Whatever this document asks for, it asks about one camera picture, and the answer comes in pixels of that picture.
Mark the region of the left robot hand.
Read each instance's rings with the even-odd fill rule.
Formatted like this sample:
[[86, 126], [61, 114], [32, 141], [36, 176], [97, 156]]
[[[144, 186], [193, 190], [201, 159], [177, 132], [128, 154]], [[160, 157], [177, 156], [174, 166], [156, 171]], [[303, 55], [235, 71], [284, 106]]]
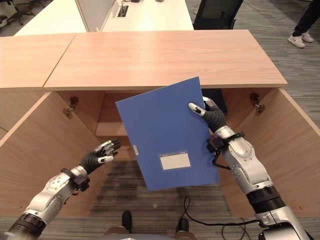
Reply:
[[86, 176], [90, 175], [102, 165], [113, 161], [120, 147], [120, 140], [117, 138], [101, 143], [82, 158], [78, 165], [80, 171]]

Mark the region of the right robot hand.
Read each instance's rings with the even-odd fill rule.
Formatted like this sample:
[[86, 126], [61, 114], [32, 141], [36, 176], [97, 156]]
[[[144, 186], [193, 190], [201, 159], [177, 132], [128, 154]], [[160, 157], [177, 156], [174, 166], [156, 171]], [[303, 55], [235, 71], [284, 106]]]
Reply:
[[221, 139], [224, 140], [235, 135], [236, 133], [230, 128], [225, 114], [216, 103], [205, 96], [202, 97], [202, 100], [206, 109], [193, 102], [188, 103], [188, 108], [193, 113], [199, 115], [207, 123], [209, 129]]

